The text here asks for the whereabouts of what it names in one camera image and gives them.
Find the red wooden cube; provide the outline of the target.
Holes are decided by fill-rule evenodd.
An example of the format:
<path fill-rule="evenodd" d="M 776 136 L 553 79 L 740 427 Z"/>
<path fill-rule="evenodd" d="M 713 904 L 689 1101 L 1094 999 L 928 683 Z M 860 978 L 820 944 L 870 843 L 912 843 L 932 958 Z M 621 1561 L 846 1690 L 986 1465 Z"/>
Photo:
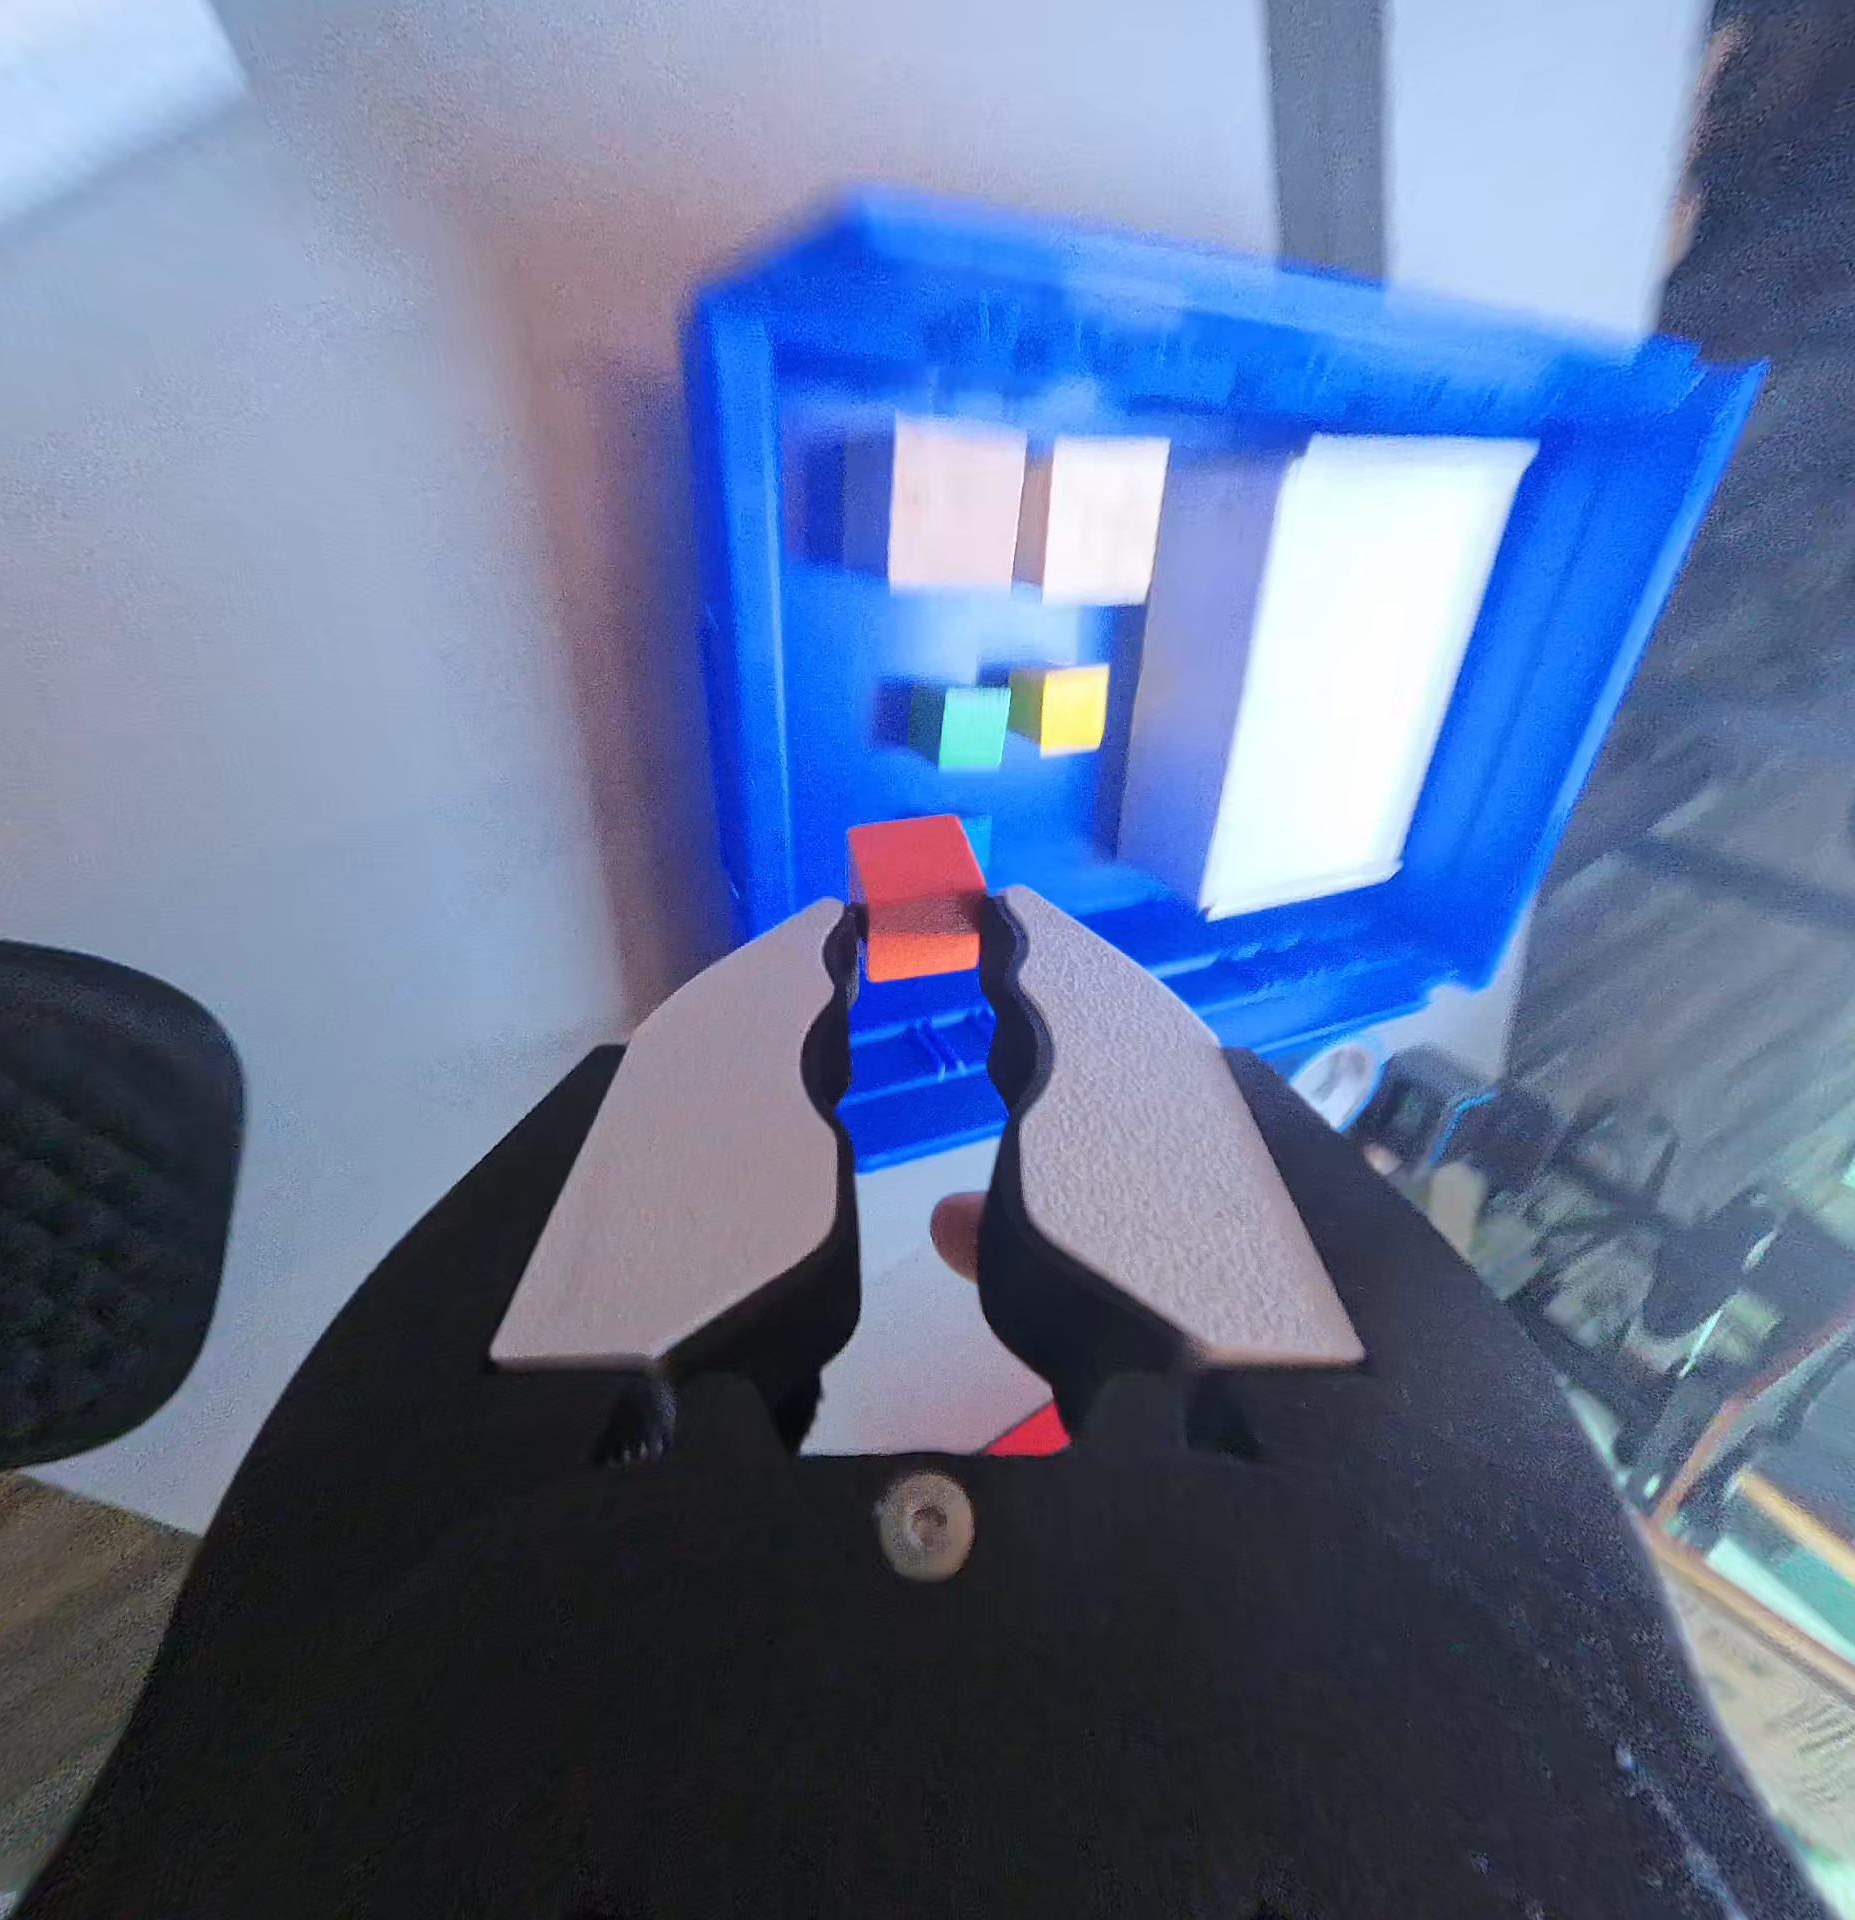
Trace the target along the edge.
<path fill-rule="evenodd" d="M 988 889 L 956 815 L 854 824 L 846 831 L 846 859 L 872 986 L 980 969 Z"/>

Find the white cardboard box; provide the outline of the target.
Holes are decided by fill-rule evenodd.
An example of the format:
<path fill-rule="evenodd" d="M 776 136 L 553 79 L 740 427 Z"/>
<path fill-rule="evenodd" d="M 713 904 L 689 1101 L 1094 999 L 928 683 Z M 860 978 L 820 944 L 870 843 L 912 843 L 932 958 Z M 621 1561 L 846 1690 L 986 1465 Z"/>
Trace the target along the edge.
<path fill-rule="evenodd" d="M 1172 461 L 1120 861 L 1212 923 L 1394 878 L 1538 450 L 1316 435 Z"/>

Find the blue plastic bin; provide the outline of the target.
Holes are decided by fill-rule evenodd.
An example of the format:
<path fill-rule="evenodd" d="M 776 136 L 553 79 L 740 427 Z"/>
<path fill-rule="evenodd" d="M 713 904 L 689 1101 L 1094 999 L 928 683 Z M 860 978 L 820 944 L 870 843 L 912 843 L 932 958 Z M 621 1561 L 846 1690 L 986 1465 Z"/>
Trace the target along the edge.
<path fill-rule="evenodd" d="M 683 331 L 717 821 L 742 940 L 850 896 L 846 831 L 992 815 L 1026 887 L 1226 1044 L 1302 1061 L 1484 991 L 1516 938 L 1748 420 L 1756 365 L 1614 344 L 1372 282 L 860 196 L 693 299 Z M 1206 921 L 1116 852 L 1146 604 L 896 590 L 894 420 L 1170 438 L 1172 459 L 1316 435 L 1526 438 L 1514 512 L 1400 871 Z M 906 743 L 920 683 L 1110 664 L 1100 750 L 1008 732 L 992 774 Z M 852 1010 L 844 1125 L 866 1171 L 996 1137 L 976 973 Z"/>

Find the plain wooden cube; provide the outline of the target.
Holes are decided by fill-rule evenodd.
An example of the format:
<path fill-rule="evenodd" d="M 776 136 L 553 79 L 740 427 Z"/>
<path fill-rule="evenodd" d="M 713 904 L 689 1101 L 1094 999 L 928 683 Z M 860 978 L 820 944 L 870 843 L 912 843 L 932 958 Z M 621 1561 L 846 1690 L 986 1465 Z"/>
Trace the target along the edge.
<path fill-rule="evenodd" d="M 1046 602 L 1144 606 L 1156 568 L 1172 443 L 1054 438 L 1026 467 L 1014 583 Z"/>
<path fill-rule="evenodd" d="M 1008 590 L 1016 581 L 1028 436 L 986 422 L 892 425 L 886 578 L 898 592 Z"/>

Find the green wooden cube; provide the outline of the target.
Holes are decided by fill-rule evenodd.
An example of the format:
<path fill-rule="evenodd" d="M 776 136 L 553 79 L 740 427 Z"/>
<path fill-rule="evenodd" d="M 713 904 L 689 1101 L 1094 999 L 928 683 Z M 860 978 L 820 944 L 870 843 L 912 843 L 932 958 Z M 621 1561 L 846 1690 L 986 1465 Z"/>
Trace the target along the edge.
<path fill-rule="evenodd" d="M 910 690 L 906 743 L 940 774 L 992 774 L 1006 754 L 1010 684 L 920 683 Z"/>

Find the yellow wooden cube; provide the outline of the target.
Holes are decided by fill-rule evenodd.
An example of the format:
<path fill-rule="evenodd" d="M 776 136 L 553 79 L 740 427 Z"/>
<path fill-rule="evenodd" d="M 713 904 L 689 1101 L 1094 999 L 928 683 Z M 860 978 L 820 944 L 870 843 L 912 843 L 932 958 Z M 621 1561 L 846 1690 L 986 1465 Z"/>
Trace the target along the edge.
<path fill-rule="evenodd" d="M 1008 673 L 1008 697 L 1008 730 L 1042 758 L 1084 757 L 1102 749 L 1108 663 L 1016 667 Z"/>

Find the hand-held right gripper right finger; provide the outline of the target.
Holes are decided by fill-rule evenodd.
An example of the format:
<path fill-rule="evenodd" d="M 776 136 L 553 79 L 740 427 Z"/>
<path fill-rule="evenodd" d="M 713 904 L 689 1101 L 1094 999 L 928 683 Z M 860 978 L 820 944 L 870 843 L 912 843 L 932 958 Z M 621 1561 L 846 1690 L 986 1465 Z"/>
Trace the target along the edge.
<path fill-rule="evenodd" d="M 1216 1034 L 1024 885 L 982 913 L 1006 1125 L 984 1317 L 1084 1429 L 1128 1377 L 1348 1373 L 1368 1351 Z"/>

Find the black mesh chair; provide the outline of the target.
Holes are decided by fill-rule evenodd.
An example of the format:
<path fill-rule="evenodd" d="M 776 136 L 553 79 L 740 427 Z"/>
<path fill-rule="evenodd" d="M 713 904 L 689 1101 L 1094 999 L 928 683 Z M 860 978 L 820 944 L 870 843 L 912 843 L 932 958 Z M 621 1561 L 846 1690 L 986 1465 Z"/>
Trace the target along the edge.
<path fill-rule="evenodd" d="M 191 1378 L 245 1134 L 243 1062 L 205 1005 L 0 938 L 0 1474 L 125 1439 Z"/>

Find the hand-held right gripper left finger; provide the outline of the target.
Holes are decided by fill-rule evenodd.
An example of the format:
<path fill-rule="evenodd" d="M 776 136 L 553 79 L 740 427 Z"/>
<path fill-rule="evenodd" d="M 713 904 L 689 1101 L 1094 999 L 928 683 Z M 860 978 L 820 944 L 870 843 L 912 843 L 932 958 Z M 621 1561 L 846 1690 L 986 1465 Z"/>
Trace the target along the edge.
<path fill-rule="evenodd" d="M 699 973 L 627 1044 L 491 1347 L 507 1374 L 748 1380 L 812 1429 L 856 1332 L 840 1119 L 860 923 L 838 899 Z"/>

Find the blue tape roll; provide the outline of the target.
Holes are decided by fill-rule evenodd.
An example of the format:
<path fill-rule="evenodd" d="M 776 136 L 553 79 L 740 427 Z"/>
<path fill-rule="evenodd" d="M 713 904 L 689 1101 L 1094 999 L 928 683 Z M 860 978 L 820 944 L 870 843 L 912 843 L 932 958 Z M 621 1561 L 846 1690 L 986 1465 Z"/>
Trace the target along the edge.
<path fill-rule="evenodd" d="M 1368 1034 L 1340 1039 L 1300 1065 L 1288 1085 L 1330 1129 L 1346 1134 L 1372 1104 L 1388 1059 L 1388 1048 Z"/>

